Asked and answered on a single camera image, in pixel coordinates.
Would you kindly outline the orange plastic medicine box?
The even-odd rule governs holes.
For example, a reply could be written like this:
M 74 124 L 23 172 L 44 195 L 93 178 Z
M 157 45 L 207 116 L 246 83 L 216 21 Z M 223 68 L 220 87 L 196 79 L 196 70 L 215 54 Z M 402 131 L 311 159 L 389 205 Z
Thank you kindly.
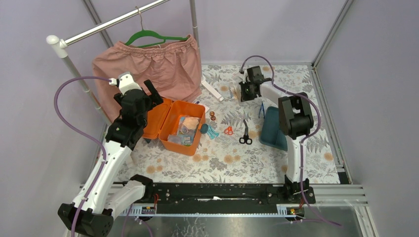
M 168 142 L 169 135 L 175 135 L 178 129 L 180 117 L 191 116 L 200 118 L 198 128 L 205 123 L 205 108 L 201 105 L 185 101 L 171 101 L 164 98 L 164 102 L 148 112 L 147 126 L 144 128 L 144 139 L 159 139 L 163 146 L 172 152 L 193 156 L 200 143 L 201 133 L 194 135 L 193 144 L 189 147 Z

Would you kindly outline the blue cotton swab pack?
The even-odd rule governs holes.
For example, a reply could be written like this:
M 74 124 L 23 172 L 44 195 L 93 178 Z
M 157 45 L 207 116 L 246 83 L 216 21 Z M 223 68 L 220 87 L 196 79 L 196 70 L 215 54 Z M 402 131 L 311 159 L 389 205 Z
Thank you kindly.
M 200 118 L 198 117 L 191 117 L 191 116 L 183 116 L 180 117 L 177 129 L 177 135 L 195 135 L 199 123 Z

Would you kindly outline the bagged latex gloves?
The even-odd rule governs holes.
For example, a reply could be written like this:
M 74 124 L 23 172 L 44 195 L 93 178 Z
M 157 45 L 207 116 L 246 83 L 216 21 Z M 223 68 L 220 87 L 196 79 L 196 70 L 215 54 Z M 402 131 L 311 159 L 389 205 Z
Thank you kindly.
M 181 123 L 181 131 L 183 133 L 196 130 L 200 123 L 200 118 L 198 117 L 184 117 L 182 119 L 183 121 Z

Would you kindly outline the gauze pad packet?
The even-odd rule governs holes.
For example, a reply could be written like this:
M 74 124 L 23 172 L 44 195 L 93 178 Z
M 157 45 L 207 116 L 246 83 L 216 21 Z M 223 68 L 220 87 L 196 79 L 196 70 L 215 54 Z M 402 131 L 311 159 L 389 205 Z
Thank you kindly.
M 180 134 L 180 135 L 169 135 L 168 142 L 175 143 L 182 146 L 191 146 L 193 144 L 194 137 L 190 135 Z

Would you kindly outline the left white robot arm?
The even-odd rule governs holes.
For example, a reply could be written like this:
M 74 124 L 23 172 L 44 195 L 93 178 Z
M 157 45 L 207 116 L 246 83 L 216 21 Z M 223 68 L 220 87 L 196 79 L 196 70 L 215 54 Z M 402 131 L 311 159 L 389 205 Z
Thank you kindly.
M 119 115 L 108 127 L 103 142 L 70 124 L 58 108 L 61 90 L 74 81 L 83 80 L 83 77 L 64 82 L 54 95 L 54 109 L 58 117 L 69 128 L 100 147 L 99 159 L 80 192 L 70 204 L 63 203 L 58 210 L 60 219 L 72 237 L 76 234 L 105 237 L 109 234 L 114 220 L 131 204 L 137 200 L 147 203 L 153 198 L 150 179 L 132 179 L 113 195 L 109 196 L 108 193 L 117 172 L 144 134 L 144 128 L 148 125 L 148 112 L 162 104 L 163 99 L 150 80 L 144 82 L 150 92 L 147 94 L 134 81 L 130 72 L 125 72 L 118 78 L 98 79 L 119 89 L 119 93 L 114 95 L 114 100 L 121 106 Z

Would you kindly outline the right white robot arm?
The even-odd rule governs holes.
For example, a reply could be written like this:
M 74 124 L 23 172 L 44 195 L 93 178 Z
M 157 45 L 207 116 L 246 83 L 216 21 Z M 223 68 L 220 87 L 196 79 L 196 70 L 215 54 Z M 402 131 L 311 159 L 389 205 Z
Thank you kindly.
M 283 196 L 287 202 L 309 204 L 310 186 L 305 171 L 305 140 L 314 126 L 312 101 L 306 93 L 294 93 L 279 87 L 273 78 L 265 78 L 259 66 L 240 68 L 241 101 L 265 97 L 278 106 L 279 131 L 287 142 L 288 169 L 285 174 Z

